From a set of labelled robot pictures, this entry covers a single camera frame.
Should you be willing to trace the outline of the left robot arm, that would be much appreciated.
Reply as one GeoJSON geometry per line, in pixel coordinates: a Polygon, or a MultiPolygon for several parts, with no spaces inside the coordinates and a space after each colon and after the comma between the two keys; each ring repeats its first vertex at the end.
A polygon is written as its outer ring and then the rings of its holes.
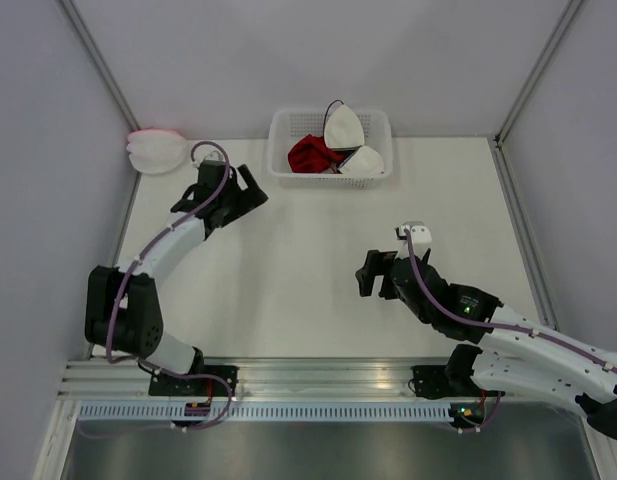
{"type": "Polygon", "coordinates": [[[200,393],[206,384],[203,353],[166,331],[158,288],[215,231],[267,200],[246,165],[202,162],[197,181],[135,257],[113,267],[97,266],[89,274],[86,340],[103,347],[113,363],[143,361],[169,373],[172,385],[183,395],[200,393]]]}

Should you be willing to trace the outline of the white mesh laundry bag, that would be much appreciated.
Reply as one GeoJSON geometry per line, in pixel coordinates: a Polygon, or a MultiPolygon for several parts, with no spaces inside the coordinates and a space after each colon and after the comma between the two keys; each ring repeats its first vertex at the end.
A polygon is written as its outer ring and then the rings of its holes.
{"type": "Polygon", "coordinates": [[[176,169],[186,157],[188,142],[173,130],[143,129],[127,136],[131,166],[145,175],[162,175],[176,169]]]}

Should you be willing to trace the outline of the red bra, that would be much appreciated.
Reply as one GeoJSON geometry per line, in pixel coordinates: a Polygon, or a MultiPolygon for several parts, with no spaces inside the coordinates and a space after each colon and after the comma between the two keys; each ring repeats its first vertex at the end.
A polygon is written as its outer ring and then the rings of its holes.
{"type": "Polygon", "coordinates": [[[319,174],[333,170],[347,158],[326,146],[323,137],[307,135],[287,155],[290,170],[298,174],[319,174]]]}

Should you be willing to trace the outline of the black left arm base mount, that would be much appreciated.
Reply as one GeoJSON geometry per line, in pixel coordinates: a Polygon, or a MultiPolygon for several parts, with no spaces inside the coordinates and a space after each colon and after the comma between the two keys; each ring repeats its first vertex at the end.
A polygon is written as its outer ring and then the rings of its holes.
{"type": "Polygon", "coordinates": [[[222,382],[215,379],[178,379],[171,375],[159,373],[151,377],[148,395],[152,397],[210,397],[227,399],[228,393],[233,393],[238,383],[238,367],[235,365],[208,365],[205,375],[221,378],[229,386],[230,390],[222,382]]]}

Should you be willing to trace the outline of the white padded bra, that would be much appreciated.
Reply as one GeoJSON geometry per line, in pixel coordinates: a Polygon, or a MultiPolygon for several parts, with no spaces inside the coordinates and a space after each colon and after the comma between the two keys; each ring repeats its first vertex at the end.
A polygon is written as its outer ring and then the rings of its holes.
{"type": "Polygon", "coordinates": [[[330,113],[323,125],[325,146],[341,156],[334,161],[337,174],[351,177],[373,177],[385,171],[382,156],[366,144],[363,126],[358,115],[341,103],[330,113]]]}

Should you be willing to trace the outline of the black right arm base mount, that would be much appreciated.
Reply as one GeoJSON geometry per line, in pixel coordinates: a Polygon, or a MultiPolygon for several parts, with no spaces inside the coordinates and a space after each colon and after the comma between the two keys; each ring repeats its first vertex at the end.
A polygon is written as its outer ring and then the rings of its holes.
{"type": "Polygon", "coordinates": [[[415,365],[411,368],[409,387],[419,398],[494,398],[496,390],[484,390],[465,375],[447,375],[444,365],[415,365]]]}

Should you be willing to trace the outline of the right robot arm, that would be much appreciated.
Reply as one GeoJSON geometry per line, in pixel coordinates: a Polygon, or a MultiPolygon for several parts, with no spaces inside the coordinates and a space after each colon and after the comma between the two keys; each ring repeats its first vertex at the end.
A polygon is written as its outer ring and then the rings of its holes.
{"type": "Polygon", "coordinates": [[[476,287],[449,283],[428,263],[368,251],[355,279],[363,297],[401,301],[422,323],[456,341],[444,371],[457,395],[513,394],[569,410],[617,441],[617,353],[574,340],[518,314],[476,287]]]}

